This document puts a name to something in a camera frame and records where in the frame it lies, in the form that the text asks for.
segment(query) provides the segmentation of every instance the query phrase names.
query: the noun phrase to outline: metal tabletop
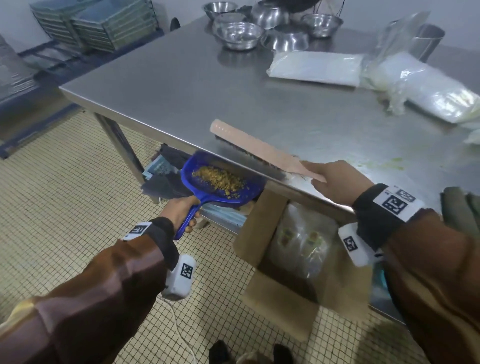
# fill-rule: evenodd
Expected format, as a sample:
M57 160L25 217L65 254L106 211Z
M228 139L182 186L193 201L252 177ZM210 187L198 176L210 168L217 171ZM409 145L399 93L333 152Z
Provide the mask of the metal tabletop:
M480 150L462 143L467 130L410 107L389 116L370 90L269 78L270 51L222 49L210 26L206 17L198 19L61 89L81 106L158 141L247 167L209 132L213 120L301 159L344 159L374 182L402 186L437 211L447 186L480 193ZM372 35L340 29L311 50L361 53L372 41ZM479 63L480 54L441 46L429 60L478 93ZM277 179L320 196L301 177Z

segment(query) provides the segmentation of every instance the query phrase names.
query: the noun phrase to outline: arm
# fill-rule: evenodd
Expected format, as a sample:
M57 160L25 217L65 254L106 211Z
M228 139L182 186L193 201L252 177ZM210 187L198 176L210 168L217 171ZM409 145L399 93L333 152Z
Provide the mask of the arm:
M151 234L117 241L78 276L20 303L0 326L2 362L113 362L165 288L179 258L175 230L196 203L195 197L172 200Z
M478 242L445 226L433 210L392 222L373 205L384 188L344 161L305 165L326 177L327 183L312 182L319 192L353 207L365 242L383 249L394 303L430 361L480 362Z

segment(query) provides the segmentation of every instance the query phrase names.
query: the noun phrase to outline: black wristband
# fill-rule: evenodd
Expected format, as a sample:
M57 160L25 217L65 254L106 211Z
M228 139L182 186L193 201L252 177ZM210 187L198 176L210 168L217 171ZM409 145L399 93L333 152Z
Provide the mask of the black wristband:
M405 221L398 216L374 202L374 199L387 188L386 184L376 184L362 193L352 206L358 220L357 234L374 252L380 249L390 236L405 224ZM422 211L424 210L420 209L410 220L416 218Z
M173 271L180 258L179 251L173 242L175 235L173 223L168 218L155 218L150 221L152 225L147 229L146 234L157 244L167 267Z

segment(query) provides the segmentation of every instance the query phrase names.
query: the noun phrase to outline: cardboard flap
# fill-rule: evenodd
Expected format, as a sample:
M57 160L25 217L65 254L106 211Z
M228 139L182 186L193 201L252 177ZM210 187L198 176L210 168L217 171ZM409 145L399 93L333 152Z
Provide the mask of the cardboard flap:
M286 197L268 190L263 191L233 242L233 250L240 259L258 267L287 202Z
M318 302L353 321L368 318L372 267L354 266L338 239L330 248L322 271L315 280Z
M243 302L299 341L308 340L319 309L260 271L253 274Z

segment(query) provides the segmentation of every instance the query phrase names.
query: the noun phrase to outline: dustpan handle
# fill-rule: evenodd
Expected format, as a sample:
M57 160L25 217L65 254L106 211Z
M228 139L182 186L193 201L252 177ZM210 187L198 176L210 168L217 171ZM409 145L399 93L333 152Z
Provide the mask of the dustpan handle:
M203 204L198 204L190 207L190 211L188 212L187 218L185 221L182 223L180 226L180 229L177 231L175 236L173 237L173 240L180 240L180 238L183 236L185 233L185 229L187 228L188 224L190 223L190 220L193 219L195 214L200 211L200 208L202 207Z

